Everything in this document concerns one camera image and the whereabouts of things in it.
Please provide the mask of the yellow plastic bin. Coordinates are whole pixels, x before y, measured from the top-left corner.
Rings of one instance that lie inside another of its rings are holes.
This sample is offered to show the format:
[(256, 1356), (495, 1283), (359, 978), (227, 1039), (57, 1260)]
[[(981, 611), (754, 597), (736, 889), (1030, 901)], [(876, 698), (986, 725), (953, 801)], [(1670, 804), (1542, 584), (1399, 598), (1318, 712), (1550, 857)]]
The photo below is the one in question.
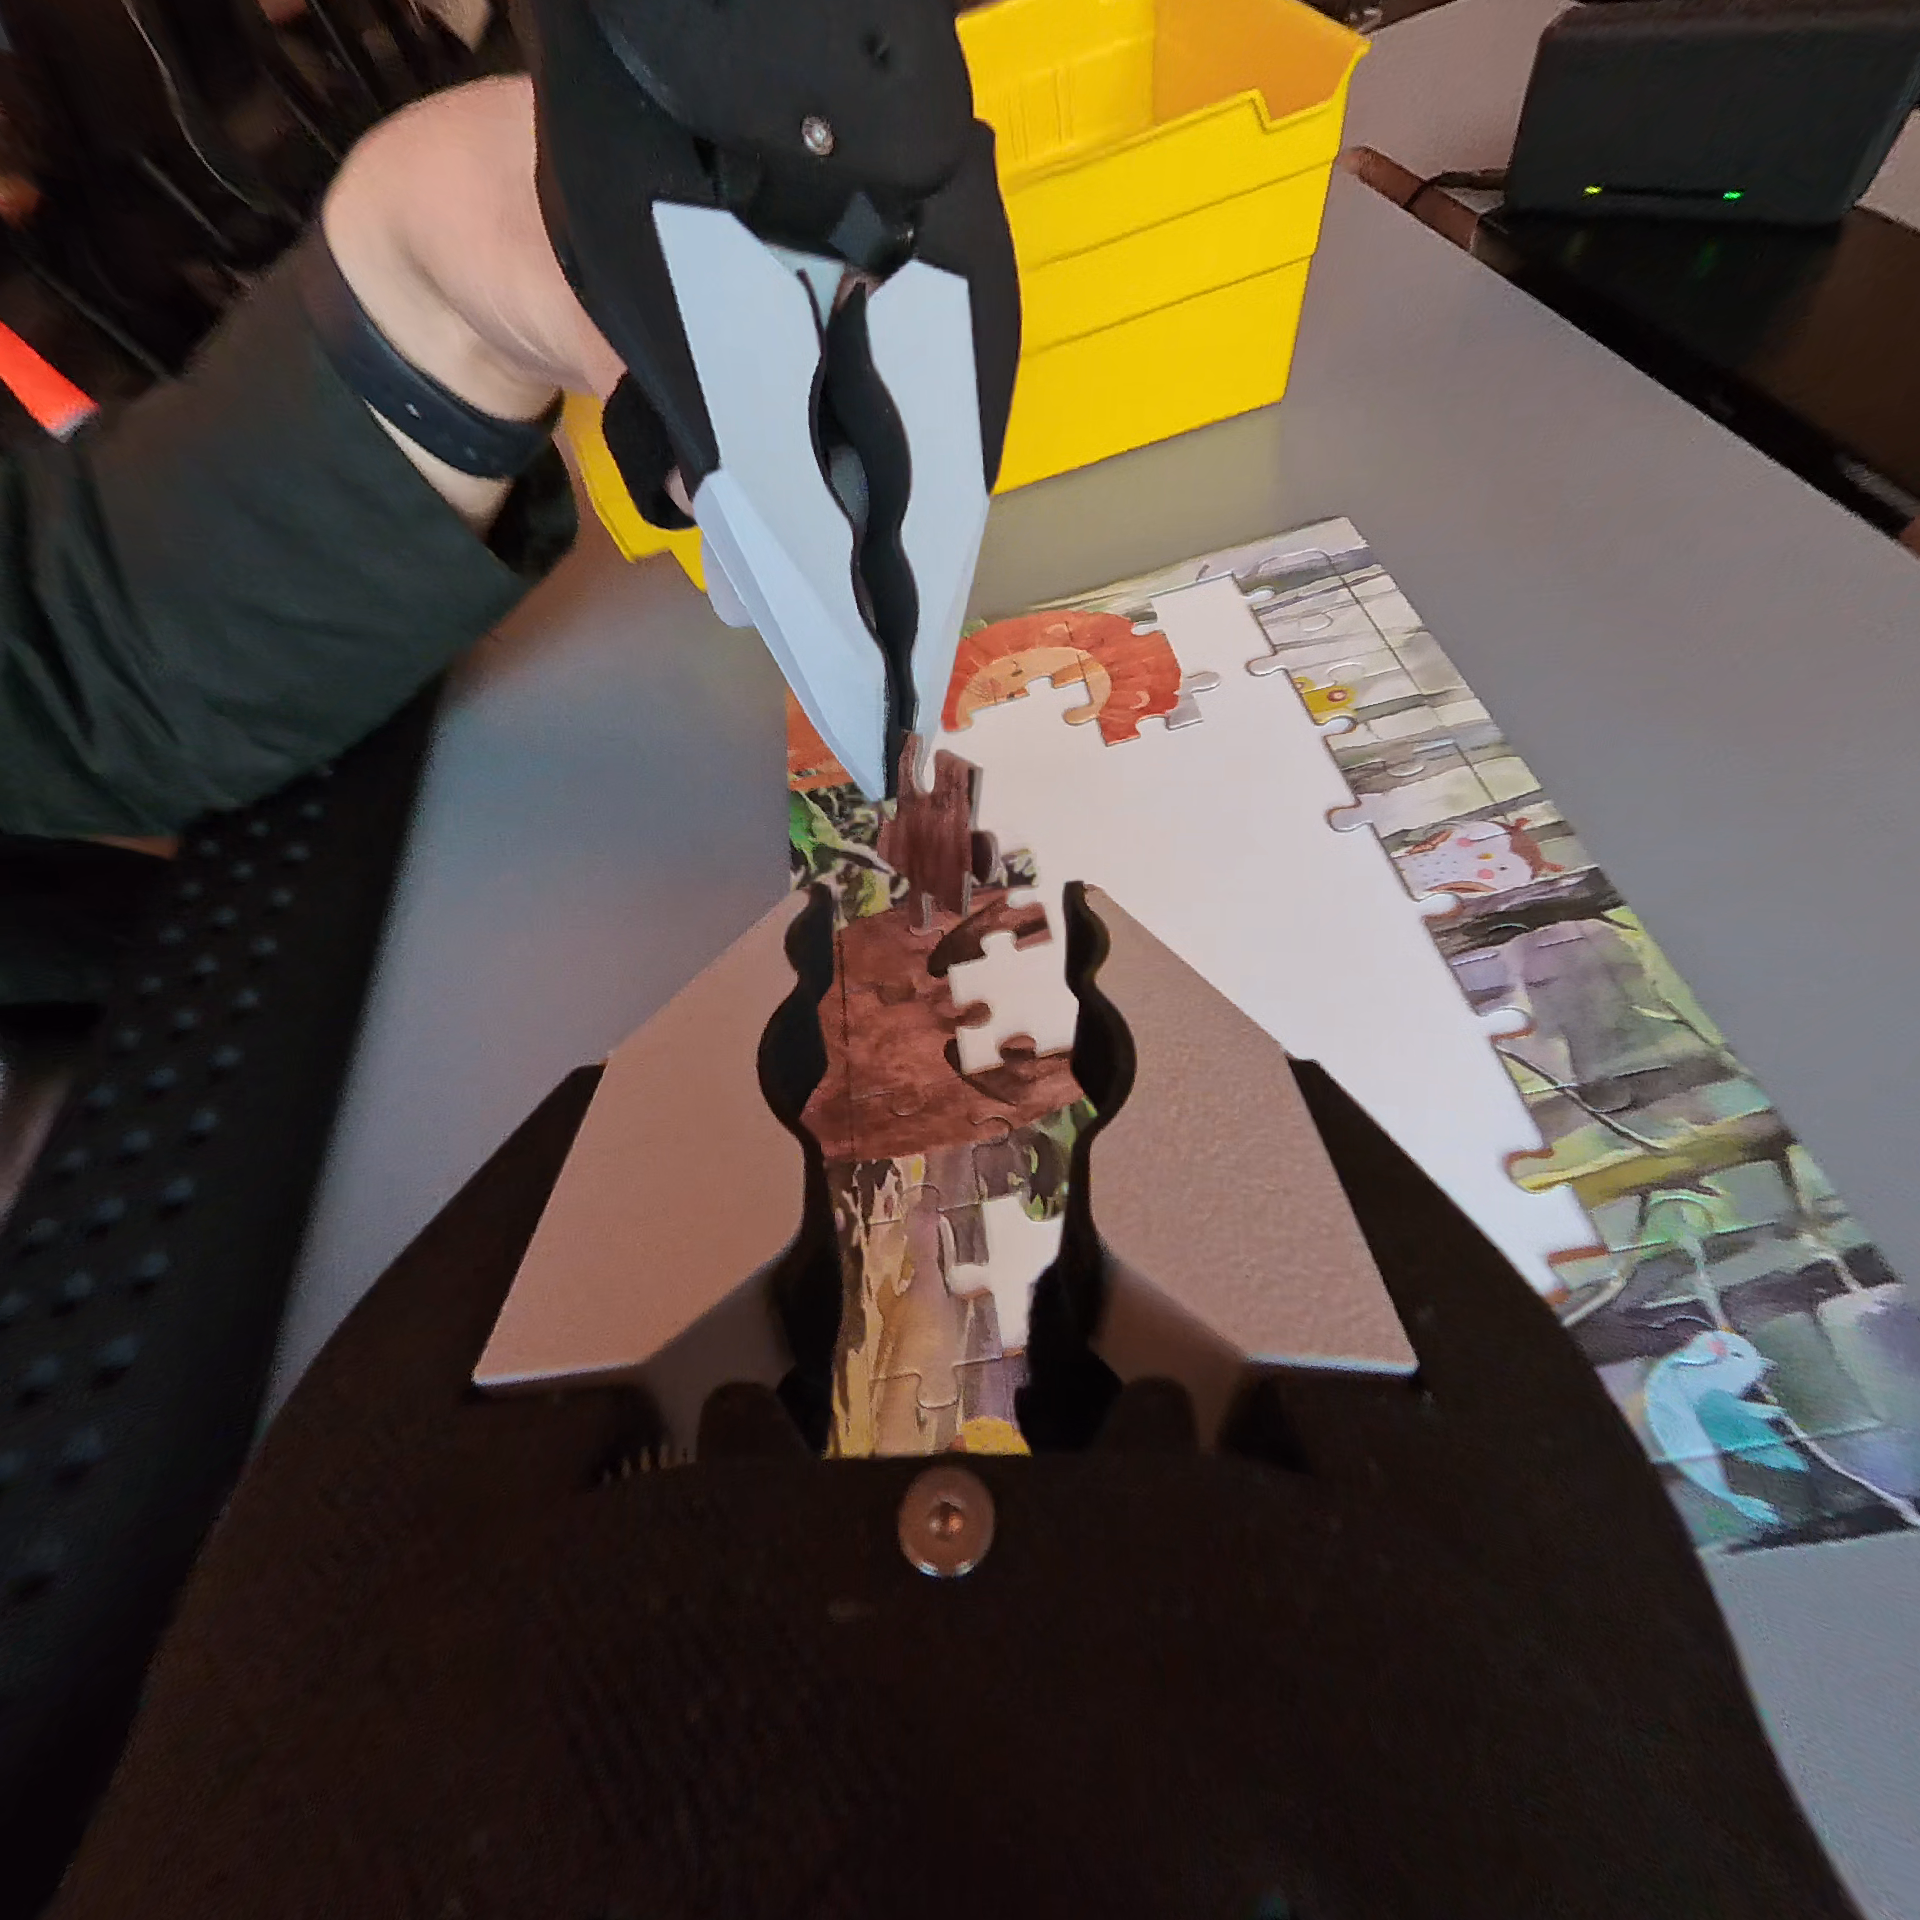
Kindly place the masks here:
[(1309, 4), (950, 4), (1021, 277), (1012, 494), (1285, 396), (1355, 30)]

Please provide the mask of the person's left forearm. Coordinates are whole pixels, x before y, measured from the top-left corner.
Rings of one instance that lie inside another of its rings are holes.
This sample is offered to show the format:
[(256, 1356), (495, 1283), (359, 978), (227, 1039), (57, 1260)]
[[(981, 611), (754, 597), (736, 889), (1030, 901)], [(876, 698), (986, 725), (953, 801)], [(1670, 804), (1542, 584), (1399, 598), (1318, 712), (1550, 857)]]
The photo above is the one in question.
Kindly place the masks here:
[(3, 829), (148, 839), (388, 722), (570, 553), (552, 440), (474, 531), (344, 376), (371, 332), (324, 241), (192, 364), (4, 450)]

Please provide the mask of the black wristband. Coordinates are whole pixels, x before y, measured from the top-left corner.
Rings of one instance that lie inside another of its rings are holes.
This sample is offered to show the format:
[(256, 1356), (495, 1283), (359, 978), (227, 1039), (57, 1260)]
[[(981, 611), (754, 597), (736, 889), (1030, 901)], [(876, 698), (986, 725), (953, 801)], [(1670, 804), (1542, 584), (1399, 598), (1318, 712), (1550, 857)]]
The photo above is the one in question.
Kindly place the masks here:
[(297, 252), (297, 291), (317, 347), (348, 391), (446, 468), (512, 482), (552, 445), (563, 399), (538, 417), (498, 417), (416, 367), (373, 321), (320, 230)]

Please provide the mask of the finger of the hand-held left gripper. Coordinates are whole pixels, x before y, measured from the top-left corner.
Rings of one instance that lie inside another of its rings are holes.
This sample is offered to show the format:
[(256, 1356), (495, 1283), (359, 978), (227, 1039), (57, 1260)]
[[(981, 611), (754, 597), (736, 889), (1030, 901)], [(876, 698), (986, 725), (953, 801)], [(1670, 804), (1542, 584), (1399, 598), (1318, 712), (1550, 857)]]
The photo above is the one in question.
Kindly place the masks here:
[(765, 245), (733, 212), (657, 202), (658, 245), (716, 443), (690, 485), (711, 589), (752, 625), (822, 743), (870, 801), (889, 794), (884, 654), (855, 589), (852, 516), (819, 445), (824, 325), (844, 266)]
[(865, 485), (852, 533), (855, 693), (822, 727), (857, 782), (893, 782), (945, 727), (991, 482), (967, 281), (911, 260), (827, 331), (830, 443)]

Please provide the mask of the brown jigsaw piece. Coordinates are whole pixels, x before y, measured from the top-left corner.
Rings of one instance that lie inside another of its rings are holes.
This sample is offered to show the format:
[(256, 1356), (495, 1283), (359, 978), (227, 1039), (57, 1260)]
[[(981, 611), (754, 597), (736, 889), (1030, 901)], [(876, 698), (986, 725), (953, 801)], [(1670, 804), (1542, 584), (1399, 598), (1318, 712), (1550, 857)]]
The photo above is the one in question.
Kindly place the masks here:
[(900, 877), (909, 902), (929, 914), (967, 919), (978, 881), (977, 852), (982, 768), (949, 750), (931, 757), (931, 785), (921, 782), (922, 740), (909, 735), (897, 763), (897, 798), (881, 822), (876, 857)]

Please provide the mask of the jigsaw puzzle board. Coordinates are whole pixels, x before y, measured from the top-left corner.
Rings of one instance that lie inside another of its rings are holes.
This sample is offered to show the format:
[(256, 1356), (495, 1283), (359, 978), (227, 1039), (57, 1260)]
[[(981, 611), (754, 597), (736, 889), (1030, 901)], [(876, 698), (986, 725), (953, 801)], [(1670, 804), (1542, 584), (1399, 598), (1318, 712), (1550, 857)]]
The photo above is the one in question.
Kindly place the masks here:
[(1916, 1529), (1916, 1284), (1335, 518), (972, 623), (972, 912), (931, 914), (787, 707), (794, 881), (832, 889), (832, 1452), (1023, 1450), (1074, 1085), (1062, 895), (1322, 1066), (1569, 1330), (1708, 1554)]

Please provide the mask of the person's left hand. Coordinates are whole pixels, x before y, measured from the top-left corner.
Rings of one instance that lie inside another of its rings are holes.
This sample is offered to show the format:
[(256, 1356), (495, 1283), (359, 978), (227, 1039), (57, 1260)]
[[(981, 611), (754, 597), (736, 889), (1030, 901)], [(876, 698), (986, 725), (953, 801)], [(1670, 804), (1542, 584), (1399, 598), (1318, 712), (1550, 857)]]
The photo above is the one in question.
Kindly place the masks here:
[(322, 229), (401, 357), (478, 412), (534, 420), (613, 396), (625, 367), (569, 286), (541, 210), (529, 76), (427, 96), (348, 153)]

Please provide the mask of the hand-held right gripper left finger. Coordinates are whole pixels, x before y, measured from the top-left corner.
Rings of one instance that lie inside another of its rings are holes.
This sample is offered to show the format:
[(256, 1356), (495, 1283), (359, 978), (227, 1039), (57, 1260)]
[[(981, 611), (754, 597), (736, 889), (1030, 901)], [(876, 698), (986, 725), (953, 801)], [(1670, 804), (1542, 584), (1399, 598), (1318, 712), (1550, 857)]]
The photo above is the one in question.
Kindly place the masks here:
[(658, 1444), (780, 1389), (813, 1444), (837, 1352), (837, 1225), (805, 1124), (835, 1010), (835, 907), (794, 893), (617, 1046), (473, 1370), (491, 1394), (632, 1387)]

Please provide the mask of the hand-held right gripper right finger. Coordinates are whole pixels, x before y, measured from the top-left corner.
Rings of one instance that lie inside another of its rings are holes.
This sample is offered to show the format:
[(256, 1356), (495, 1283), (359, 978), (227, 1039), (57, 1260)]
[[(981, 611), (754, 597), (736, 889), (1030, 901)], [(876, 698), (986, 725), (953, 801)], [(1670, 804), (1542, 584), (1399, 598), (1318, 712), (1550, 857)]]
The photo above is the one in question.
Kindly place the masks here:
[(1416, 1361), (1297, 1060), (1110, 893), (1072, 881), (1062, 911), (1091, 1119), (1030, 1297), (1021, 1434), (1302, 1455), (1286, 1376)]

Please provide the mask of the black box with green lights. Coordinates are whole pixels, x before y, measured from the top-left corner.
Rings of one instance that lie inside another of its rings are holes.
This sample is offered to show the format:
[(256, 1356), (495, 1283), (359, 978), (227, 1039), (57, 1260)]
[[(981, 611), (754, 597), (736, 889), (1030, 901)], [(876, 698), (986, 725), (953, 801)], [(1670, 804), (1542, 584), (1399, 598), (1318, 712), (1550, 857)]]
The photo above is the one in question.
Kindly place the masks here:
[(1916, 108), (1911, 2), (1578, 4), (1538, 42), (1502, 205), (1831, 229)]

